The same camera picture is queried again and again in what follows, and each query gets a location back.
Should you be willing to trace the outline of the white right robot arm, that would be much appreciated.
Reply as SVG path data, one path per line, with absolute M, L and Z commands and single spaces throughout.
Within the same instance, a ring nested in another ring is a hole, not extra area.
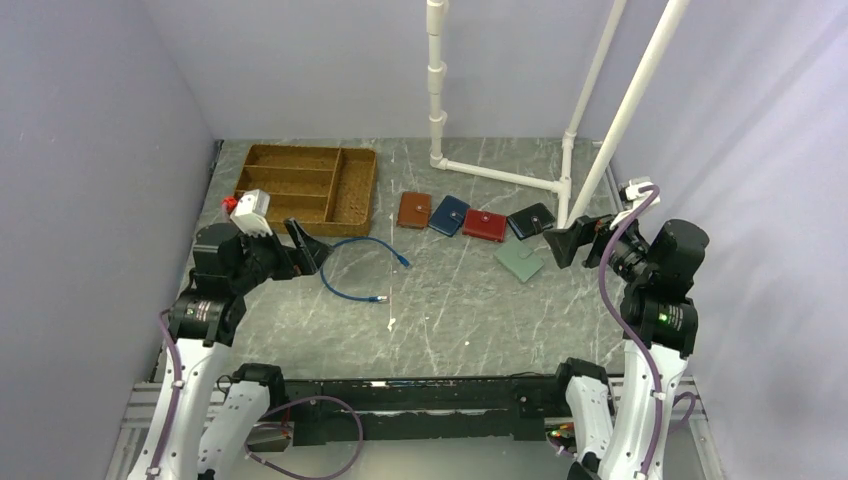
M 625 350 L 623 390 L 612 397 L 604 367 L 569 358 L 551 388 L 557 411 L 573 417 L 571 479 L 660 479 L 663 449 L 698 330 L 688 293 L 705 259 L 709 237 L 695 224 L 666 221 L 652 242 L 638 224 L 615 224 L 612 216 L 579 218 L 544 238 L 557 265 L 572 264 L 577 250 L 592 247 L 583 265 L 612 272 L 625 291 L 613 311 Z

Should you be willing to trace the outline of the blue leather card holder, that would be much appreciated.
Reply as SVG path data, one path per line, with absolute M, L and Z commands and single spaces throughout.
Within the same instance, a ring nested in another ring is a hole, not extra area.
M 453 237 L 463 226 L 470 205 L 459 198 L 446 195 L 430 215 L 428 227 L 447 237 Z

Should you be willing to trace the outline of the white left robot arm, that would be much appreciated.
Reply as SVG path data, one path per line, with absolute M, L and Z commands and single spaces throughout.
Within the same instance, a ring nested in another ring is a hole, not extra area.
M 259 418 L 272 420 L 285 411 L 288 394 L 281 369 L 246 364 L 234 373 L 222 410 L 208 416 L 246 313 L 246 294 L 267 280 L 313 275 L 332 252 L 296 220 L 284 226 L 290 246 L 272 230 L 251 236 L 233 223 L 215 223 L 197 233 L 189 284 L 160 321 L 165 375 L 130 478 L 222 479 Z

